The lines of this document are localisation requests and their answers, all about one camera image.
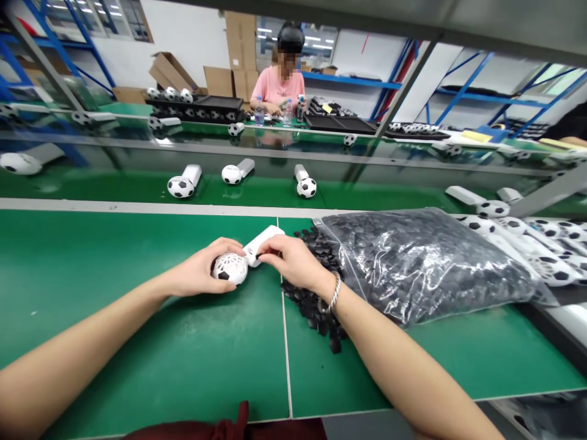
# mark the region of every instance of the silver bracelet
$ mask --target silver bracelet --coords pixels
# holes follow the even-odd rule
[[[336,305],[336,301],[338,301],[338,293],[341,290],[341,276],[336,271],[332,271],[332,273],[336,277],[336,287],[334,288],[334,296],[332,297],[332,301],[330,301],[330,305],[326,309],[324,309],[324,307],[322,306],[322,304],[326,305],[324,300],[322,298],[320,298],[320,301],[318,301],[318,309],[322,313],[326,313],[326,314],[331,314],[332,311],[334,310],[334,306]]]

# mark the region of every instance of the pink shirt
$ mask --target pink shirt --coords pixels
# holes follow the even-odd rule
[[[283,81],[278,76],[277,66],[271,66],[259,75],[251,101],[260,96],[263,102],[280,105],[286,99],[291,99],[295,107],[298,95],[305,94],[304,77],[300,72],[294,72],[291,79]]]

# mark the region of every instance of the plastic bag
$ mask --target plastic bag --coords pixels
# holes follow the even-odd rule
[[[557,305],[520,263],[437,208],[314,219],[345,283],[397,324],[535,300]]]

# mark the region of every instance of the window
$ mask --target window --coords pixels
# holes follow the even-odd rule
[[[284,22],[285,20],[278,18],[257,16],[257,67],[259,70],[271,65],[271,52],[277,44],[277,35]],[[301,53],[302,60],[310,65],[324,62],[327,65],[330,64],[338,29],[320,24],[303,23],[302,30],[306,36]]]
[[[525,78],[523,84],[520,86],[523,87],[528,81],[530,81],[540,70],[542,70],[544,64],[538,66],[535,71],[533,71],[527,78]],[[548,69],[544,71],[543,74],[535,80],[534,84],[538,84],[535,87],[532,87],[528,92],[530,94],[539,94],[548,97],[555,97],[560,95],[565,91],[567,87],[569,87],[572,83],[574,83],[582,74],[585,73],[584,68],[574,68],[564,64],[553,64]]]
[[[70,0],[70,3],[91,37],[152,42],[139,0]],[[64,0],[48,0],[46,11],[57,35],[82,40]]]

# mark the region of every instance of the water bottle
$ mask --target water bottle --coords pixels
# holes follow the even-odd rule
[[[283,126],[284,127],[291,127],[292,126],[292,118],[294,117],[294,104],[292,100],[287,100],[286,109],[283,112]]]
[[[263,98],[257,97],[257,105],[255,105],[255,125],[263,126],[265,122],[265,109],[263,108]]]

